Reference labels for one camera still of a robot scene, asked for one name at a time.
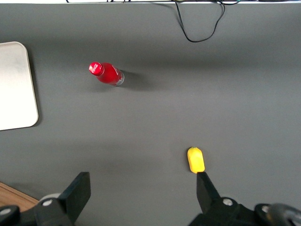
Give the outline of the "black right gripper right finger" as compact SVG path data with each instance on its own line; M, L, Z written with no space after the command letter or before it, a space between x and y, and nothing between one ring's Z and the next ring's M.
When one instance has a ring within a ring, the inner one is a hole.
M197 173L196 193L203 213L207 213L211 209L211 206L221 198L206 172Z

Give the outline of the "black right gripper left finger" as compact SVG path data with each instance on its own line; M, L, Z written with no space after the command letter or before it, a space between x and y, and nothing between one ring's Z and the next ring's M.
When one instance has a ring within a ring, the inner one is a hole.
M90 173L81 172L70 185L59 195L70 221L75 223L91 196Z

